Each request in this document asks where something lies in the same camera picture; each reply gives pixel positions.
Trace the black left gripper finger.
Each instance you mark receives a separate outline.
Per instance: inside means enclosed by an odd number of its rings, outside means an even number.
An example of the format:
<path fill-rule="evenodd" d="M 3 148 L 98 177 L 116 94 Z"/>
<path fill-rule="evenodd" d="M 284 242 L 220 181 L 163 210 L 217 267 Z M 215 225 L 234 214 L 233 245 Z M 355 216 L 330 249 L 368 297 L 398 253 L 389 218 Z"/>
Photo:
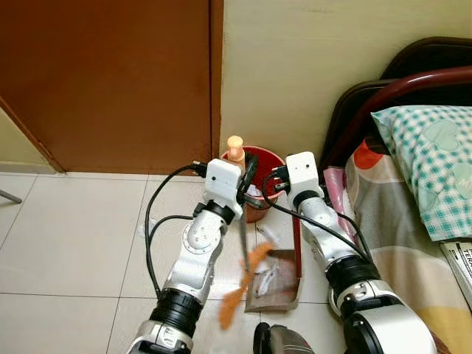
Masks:
<path fill-rule="evenodd" d="M 245 172 L 242 176 L 242 193 L 247 193 L 252 185 L 253 178 L 257 174 L 257 155 L 252 153 L 245 154 Z"/>

